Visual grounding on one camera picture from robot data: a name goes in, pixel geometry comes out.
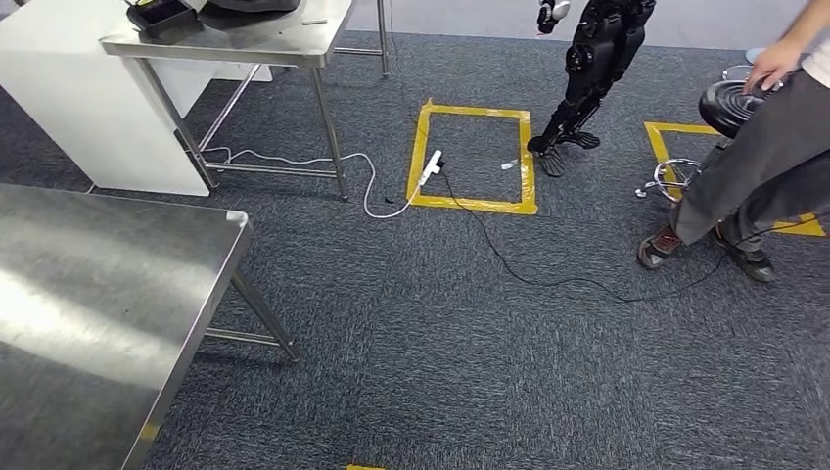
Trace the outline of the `person's hand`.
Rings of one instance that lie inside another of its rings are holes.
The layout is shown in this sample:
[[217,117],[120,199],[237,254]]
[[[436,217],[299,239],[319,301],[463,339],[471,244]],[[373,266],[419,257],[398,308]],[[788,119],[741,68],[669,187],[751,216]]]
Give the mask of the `person's hand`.
[[744,84],[744,93],[767,91],[791,71],[801,57],[803,45],[795,39],[782,39],[763,50],[755,59]]

